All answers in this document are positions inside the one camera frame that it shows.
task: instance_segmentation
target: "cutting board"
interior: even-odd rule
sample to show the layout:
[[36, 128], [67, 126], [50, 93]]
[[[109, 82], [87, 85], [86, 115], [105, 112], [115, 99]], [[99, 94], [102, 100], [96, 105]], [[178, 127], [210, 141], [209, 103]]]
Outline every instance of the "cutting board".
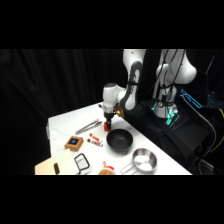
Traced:
[[79, 174], [79, 168], [69, 149], [35, 166], [35, 175]]

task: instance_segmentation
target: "white table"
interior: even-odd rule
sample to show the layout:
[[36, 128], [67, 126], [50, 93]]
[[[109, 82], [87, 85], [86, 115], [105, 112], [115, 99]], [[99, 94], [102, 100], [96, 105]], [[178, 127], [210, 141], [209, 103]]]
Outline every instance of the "white table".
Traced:
[[[94, 119], [100, 119], [105, 122], [103, 110], [98, 107], [98, 104], [49, 118], [51, 156], [55, 156], [65, 150], [64, 145], [69, 138], [75, 136], [75, 132], [78, 129], [87, 125]], [[147, 148], [155, 153], [158, 159], [158, 167], [155, 175], [191, 175], [128, 122], [115, 116], [112, 120], [112, 129], [119, 128], [129, 131], [134, 137], [133, 145], [126, 154], [118, 154], [110, 149], [106, 142], [108, 133], [104, 132], [103, 125], [78, 135], [84, 139], [84, 143], [79, 152], [72, 153], [74, 157], [78, 156], [80, 153], [85, 154], [91, 165], [91, 168], [87, 171], [83, 171], [82, 174], [97, 175], [103, 167], [103, 161], [105, 161], [107, 165], [115, 168], [115, 174], [121, 175], [120, 170], [132, 162], [133, 152], [138, 148]], [[104, 146], [102, 148], [87, 142], [87, 139], [90, 138], [90, 133], [103, 141]]]

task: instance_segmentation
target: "stainless steel pot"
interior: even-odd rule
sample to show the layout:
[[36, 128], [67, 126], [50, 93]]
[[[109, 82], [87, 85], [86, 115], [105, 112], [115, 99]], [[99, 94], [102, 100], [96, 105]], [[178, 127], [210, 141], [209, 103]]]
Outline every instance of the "stainless steel pot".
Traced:
[[[133, 165], [133, 166], [129, 168], [127, 171], [123, 172], [130, 165]], [[144, 149], [144, 148], [137, 149], [133, 153], [133, 162], [125, 166], [121, 170], [121, 173], [122, 175], [124, 175], [134, 168], [136, 169], [136, 171], [132, 173], [132, 175], [134, 175], [138, 171], [144, 174], [153, 174], [155, 169], [157, 168], [157, 157], [155, 156], [154, 153], [152, 153], [148, 149]]]

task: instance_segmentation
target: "small box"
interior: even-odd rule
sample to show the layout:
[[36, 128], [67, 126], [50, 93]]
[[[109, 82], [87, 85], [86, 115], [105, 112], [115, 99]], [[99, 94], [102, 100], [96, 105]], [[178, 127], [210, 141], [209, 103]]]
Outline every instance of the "small box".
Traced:
[[71, 151], [78, 152], [80, 147], [83, 144], [83, 138], [72, 136], [65, 145], [66, 149]]

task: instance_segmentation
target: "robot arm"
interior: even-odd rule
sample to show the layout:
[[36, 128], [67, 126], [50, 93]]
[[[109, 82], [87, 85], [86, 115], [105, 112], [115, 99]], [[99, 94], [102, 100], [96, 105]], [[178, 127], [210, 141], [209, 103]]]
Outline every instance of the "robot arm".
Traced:
[[114, 108], [120, 104], [122, 110], [132, 110], [137, 104], [137, 93], [142, 76], [146, 49], [125, 49], [123, 62], [128, 72], [126, 89], [115, 83], [109, 83], [103, 90], [103, 110], [107, 119], [107, 130], [111, 129]]
[[197, 74], [196, 69], [188, 61], [185, 49], [163, 49], [166, 55], [166, 64], [157, 70], [159, 76], [160, 92], [158, 101], [154, 107], [154, 113], [157, 117], [169, 119], [170, 112], [174, 115], [178, 112], [177, 106], [174, 104], [177, 90], [174, 83], [189, 84]]

